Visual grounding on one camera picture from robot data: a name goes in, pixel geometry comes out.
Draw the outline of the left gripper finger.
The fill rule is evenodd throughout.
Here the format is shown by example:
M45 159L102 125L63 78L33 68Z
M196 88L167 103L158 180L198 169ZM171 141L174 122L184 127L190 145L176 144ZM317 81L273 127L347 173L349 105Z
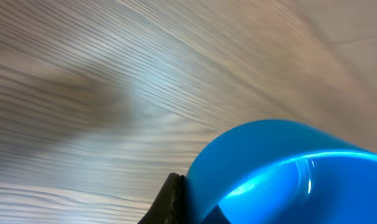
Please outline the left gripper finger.
M185 223L185 176L170 173L150 209L137 224Z

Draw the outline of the blue plastic measuring scoop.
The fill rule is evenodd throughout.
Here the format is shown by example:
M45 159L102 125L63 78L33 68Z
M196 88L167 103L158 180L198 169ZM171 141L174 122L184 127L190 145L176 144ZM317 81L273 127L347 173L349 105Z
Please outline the blue plastic measuring scoop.
M194 160L188 223L377 223L377 154L306 124L235 127Z

